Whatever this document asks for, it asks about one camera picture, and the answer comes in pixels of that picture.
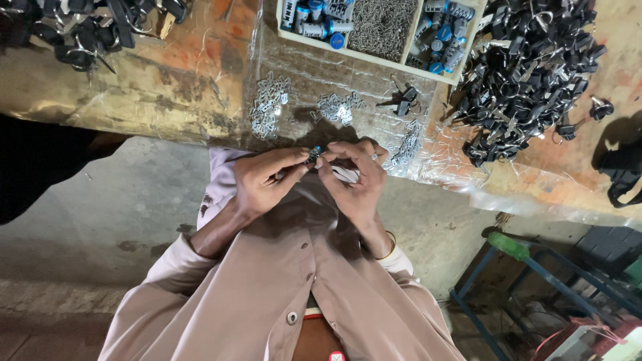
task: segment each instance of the finger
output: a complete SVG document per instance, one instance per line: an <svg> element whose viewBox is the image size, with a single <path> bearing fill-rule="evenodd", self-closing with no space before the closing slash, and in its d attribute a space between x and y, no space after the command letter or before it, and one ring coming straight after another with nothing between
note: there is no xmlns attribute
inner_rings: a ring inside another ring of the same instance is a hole
<svg viewBox="0 0 642 361"><path fill-rule="evenodd" d="M374 147L372 146L372 143L369 140L364 140L360 141L359 143L355 144L356 146L363 148L366 153L372 155L375 152ZM321 155L327 159L327 161L332 162L335 159L350 159L350 156L347 155L346 153L336 153L331 150L326 150L325 152L321 153Z"/></svg>
<svg viewBox="0 0 642 361"><path fill-rule="evenodd" d="M339 156L338 153L335 153L331 150L326 150L325 152L321 153L321 157L325 158L326 161L328 162L334 161L335 159L338 158L338 156Z"/></svg>
<svg viewBox="0 0 642 361"><path fill-rule="evenodd" d="M332 142L327 145L328 149L336 153L343 153L350 157L352 161L357 165L359 170L364 174L372 173L376 171L376 167L379 165L370 158L370 155L366 150L360 146L346 143L346 142Z"/></svg>
<svg viewBox="0 0 642 361"><path fill-rule="evenodd" d="M287 193L313 166L314 164L300 164L292 168L279 180L277 187Z"/></svg>
<svg viewBox="0 0 642 361"><path fill-rule="evenodd" d="M356 145L362 147L366 153L370 155L374 154L374 147L372 146L372 142L369 140L360 141Z"/></svg>
<svg viewBox="0 0 642 361"><path fill-rule="evenodd" d="M388 159L388 155L390 152L386 148L383 148L380 145L375 145L374 146L374 151L377 153L377 159L375 162L377 162L378 165L383 165L383 163Z"/></svg>
<svg viewBox="0 0 642 361"><path fill-rule="evenodd" d="M344 197L348 193L348 190L345 189L343 183L334 176L332 167L330 166L330 163L327 162L327 159L323 157L317 158L317 166L319 178L332 197L335 200L337 198Z"/></svg>
<svg viewBox="0 0 642 361"><path fill-rule="evenodd" d="M308 158L308 152L301 147L270 150L260 155L264 156L259 164L261 174L275 174L282 168L303 163Z"/></svg>

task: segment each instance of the shirt sleeve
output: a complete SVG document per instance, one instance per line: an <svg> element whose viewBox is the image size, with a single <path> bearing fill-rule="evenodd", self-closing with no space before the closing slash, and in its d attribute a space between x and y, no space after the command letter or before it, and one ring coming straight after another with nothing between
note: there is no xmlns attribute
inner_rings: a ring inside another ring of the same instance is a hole
<svg viewBox="0 0 642 361"><path fill-rule="evenodd" d="M413 278L415 275L415 268L412 266L412 262L398 245L395 246L395 249L392 250L388 257L377 262L395 279L397 279L396 275L408 278Z"/></svg>
<svg viewBox="0 0 642 361"><path fill-rule="evenodd" d="M437 300L426 287L419 283L419 278L415 277L415 269L412 263L401 248L396 246L389 257L378 262L392 276L401 290L408 296L415 307L421 311L437 333L448 342L455 358L464 361L464 357L455 347L450 332L448 332L446 321Z"/></svg>
<svg viewBox="0 0 642 361"><path fill-rule="evenodd" d="M154 283L173 294L194 290L218 263L199 256L181 233L147 273L145 283Z"/></svg>
<svg viewBox="0 0 642 361"><path fill-rule="evenodd" d="M199 256L181 233L121 301L98 360L140 359L187 302L182 293L198 288L217 263Z"/></svg>

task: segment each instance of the wrist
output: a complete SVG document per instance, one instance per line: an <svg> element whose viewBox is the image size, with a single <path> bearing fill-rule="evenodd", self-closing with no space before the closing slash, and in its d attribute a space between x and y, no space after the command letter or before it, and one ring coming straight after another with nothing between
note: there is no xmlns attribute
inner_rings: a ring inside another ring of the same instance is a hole
<svg viewBox="0 0 642 361"><path fill-rule="evenodd" d="M359 225L355 224L354 226L363 237L363 242L368 251L375 258L384 258L392 252L394 243L379 220L379 215L375 215L368 222L361 222Z"/></svg>
<svg viewBox="0 0 642 361"><path fill-rule="evenodd" d="M241 228L247 227L248 225L250 225L250 223L254 222L256 218L259 218L261 216L261 214L257 211L241 207L236 196L232 197L227 202L221 212L225 212L226 214L228 214L229 218L232 220L232 223L242 226Z"/></svg>

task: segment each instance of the stained wood surface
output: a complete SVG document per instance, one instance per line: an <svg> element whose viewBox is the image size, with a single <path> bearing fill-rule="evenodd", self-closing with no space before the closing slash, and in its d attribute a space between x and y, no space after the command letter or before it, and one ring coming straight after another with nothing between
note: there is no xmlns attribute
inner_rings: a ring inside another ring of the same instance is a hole
<svg viewBox="0 0 642 361"><path fill-rule="evenodd" d="M609 51L571 111L572 123L587 121L578 137L556 145L547 132L545 139L533 139L515 162L490 165L490 177L472 167L461 151L473 136L471 129L457 132L440 123L447 111L442 106L445 84L279 38L274 0L263 7L258 0L235 0L225 22L229 5L229 1L196 0L192 15L174 25L165 42L139 39L135 49L109 56L117 75L104 67L92 74L77 73L45 49L7 49L0 56L0 112L252 151L366 136L390 147L393 154L407 133L405 126L417 118L425 129L422 150L408 166L387 164L392 175L470 194L471 205L485 209L584 223L640 223L642 211L636 206L618 210L610 205L609 179L592 165L593 158L605 152L606 143L639 136L642 44L636 39L642 36L642 6L637 1L596 4L594 36ZM256 97L256 81L269 70L275 76L289 76L293 92L277 123L279 138L262 142L252 135L247 109ZM375 108L396 91L393 73L419 91L422 109L414 108L418 115L399 118ZM320 95L345 97L353 91L368 105L353 110L353 127L312 123L309 112L317 108ZM591 120L592 94L610 99L614 115L601 123ZM430 114L424 116L427 105ZM297 122L288 123L289 118Z"/></svg>

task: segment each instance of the metal part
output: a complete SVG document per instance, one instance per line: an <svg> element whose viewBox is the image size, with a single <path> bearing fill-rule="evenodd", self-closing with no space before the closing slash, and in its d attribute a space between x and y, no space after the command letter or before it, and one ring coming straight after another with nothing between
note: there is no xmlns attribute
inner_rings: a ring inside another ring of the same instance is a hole
<svg viewBox="0 0 642 361"><path fill-rule="evenodd" d="M345 100L336 94L321 95L317 106L318 110L310 112L315 124L325 117L329 121L340 120L344 127L349 127L352 125L352 108L360 109L366 107L366 104L359 99L357 92L353 91L352 96L347 95Z"/></svg>
<svg viewBox="0 0 642 361"><path fill-rule="evenodd" d="M254 106L248 112L252 118L252 131L258 139L266 141L277 138L275 123L278 121L277 115L280 114L281 105L288 102L290 82L289 77L283 78L281 75L274 79L271 70L265 79L258 81Z"/></svg>
<svg viewBox="0 0 642 361"><path fill-rule="evenodd" d="M421 125L415 119L406 126L406 129L410 131L402 138L399 151L390 159L393 165L408 164L421 149L421 143L419 143Z"/></svg>
<svg viewBox="0 0 642 361"><path fill-rule="evenodd" d="M315 145L315 147L312 148L308 153L308 159L306 159L306 161L303 162L303 164L316 163L317 158L319 158L319 156L321 155L321 152L323 152L321 147L318 145Z"/></svg>
<svg viewBox="0 0 642 361"><path fill-rule="evenodd" d="M348 37L348 49L400 61L417 0L359 0L353 4L354 29Z"/></svg>

